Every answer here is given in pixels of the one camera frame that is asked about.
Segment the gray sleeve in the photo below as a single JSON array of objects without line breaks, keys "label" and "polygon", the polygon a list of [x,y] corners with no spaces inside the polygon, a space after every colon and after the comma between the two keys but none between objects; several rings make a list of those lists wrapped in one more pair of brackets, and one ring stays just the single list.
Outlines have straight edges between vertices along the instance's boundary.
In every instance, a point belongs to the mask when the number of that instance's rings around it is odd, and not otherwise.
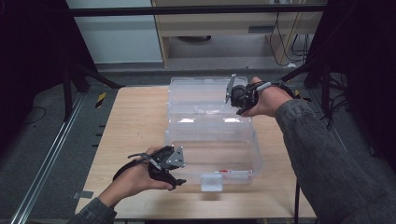
[{"label": "gray sleeve", "polygon": [[116,212],[105,206],[98,198],[94,198],[78,214],[75,214],[69,224],[110,224],[116,217]]},{"label": "gray sleeve", "polygon": [[276,111],[276,121],[302,192],[321,223],[341,223],[388,198],[389,194],[363,172],[306,102],[286,102]]}]

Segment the table surface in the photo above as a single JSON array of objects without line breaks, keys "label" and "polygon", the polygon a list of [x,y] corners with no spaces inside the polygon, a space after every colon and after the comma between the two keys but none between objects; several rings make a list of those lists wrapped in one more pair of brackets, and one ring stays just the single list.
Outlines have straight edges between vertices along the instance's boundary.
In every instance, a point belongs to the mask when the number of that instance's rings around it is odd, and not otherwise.
[{"label": "table surface", "polygon": [[[84,190],[97,197],[110,183],[128,155],[163,146],[167,86],[127,87],[119,90]],[[223,192],[201,192],[188,185],[147,190],[116,206],[117,218],[260,218],[293,217],[296,178],[282,132],[275,119],[253,118],[264,167],[250,185],[224,186]],[[81,198],[76,212],[91,199]],[[315,217],[303,194],[300,217]]]}]

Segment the transparent plastic box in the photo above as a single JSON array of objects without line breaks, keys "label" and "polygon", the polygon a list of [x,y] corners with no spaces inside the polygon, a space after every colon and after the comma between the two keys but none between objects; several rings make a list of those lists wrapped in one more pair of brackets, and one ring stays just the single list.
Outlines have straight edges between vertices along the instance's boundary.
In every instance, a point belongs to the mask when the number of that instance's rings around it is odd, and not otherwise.
[{"label": "transparent plastic box", "polygon": [[[251,118],[224,103],[231,77],[173,77],[169,86],[165,144],[183,147],[186,166],[173,170],[202,191],[249,184],[261,172],[262,156]],[[245,77],[234,85],[246,86]]]}]

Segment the person's left hand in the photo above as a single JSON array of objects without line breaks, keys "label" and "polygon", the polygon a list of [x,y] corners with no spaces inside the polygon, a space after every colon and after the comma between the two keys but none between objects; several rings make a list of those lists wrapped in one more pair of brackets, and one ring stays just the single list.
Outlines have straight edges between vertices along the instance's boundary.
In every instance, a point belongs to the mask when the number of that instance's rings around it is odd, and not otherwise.
[{"label": "person's left hand", "polygon": [[[151,147],[146,153],[151,154],[159,149],[161,147]],[[143,190],[173,188],[169,183],[151,179],[148,167],[148,164],[143,162],[124,171],[99,195],[99,200],[107,207],[114,208],[122,199],[134,196]]]}]

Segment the hand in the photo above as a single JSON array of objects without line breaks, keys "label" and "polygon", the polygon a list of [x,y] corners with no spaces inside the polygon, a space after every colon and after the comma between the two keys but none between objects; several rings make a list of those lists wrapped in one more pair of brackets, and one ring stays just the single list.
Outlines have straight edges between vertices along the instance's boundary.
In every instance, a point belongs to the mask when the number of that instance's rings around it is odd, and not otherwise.
[{"label": "hand", "polygon": [[[258,77],[251,79],[250,83],[257,83],[261,80]],[[274,117],[277,109],[292,98],[278,87],[272,86],[259,92],[259,102],[251,109],[245,111],[242,117],[254,117],[257,115],[267,115]]]},{"label": "hand", "polygon": [[[146,153],[151,154],[161,147],[151,147]],[[100,195],[99,200],[107,207],[114,208],[124,198],[134,196],[146,189],[172,189],[166,182],[151,179],[148,165],[139,163],[124,171]]]}]

